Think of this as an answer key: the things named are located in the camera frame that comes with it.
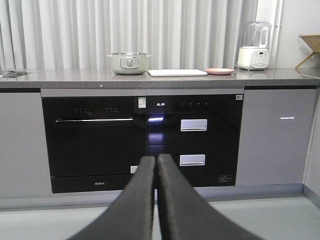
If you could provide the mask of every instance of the black dishwasher door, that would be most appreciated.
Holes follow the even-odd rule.
[[[193,187],[235,185],[242,98],[147,96],[147,155],[170,154]]]
[[[53,193],[126,186],[146,155],[146,110],[138,101],[137,96],[42,99]]]

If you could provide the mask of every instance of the sink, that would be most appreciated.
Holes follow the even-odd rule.
[[[30,72],[27,72],[27,71],[0,70],[0,79],[1,78],[7,78],[7,79],[17,78],[20,76],[27,75],[29,73]]]

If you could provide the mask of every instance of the gray cabinet door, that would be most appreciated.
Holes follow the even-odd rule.
[[[51,193],[40,93],[0,93],[0,198]]]
[[[302,182],[316,89],[245,90],[236,185]]]

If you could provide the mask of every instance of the pot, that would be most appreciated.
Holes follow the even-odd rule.
[[[138,75],[148,70],[148,58],[146,53],[112,53],[107,55],[112,59],[112,71],[121,75]]]

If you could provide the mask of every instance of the pink plate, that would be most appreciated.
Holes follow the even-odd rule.
[[[235,70],[232,68],[206,68],[205,71],[212,75],[230,75]]]

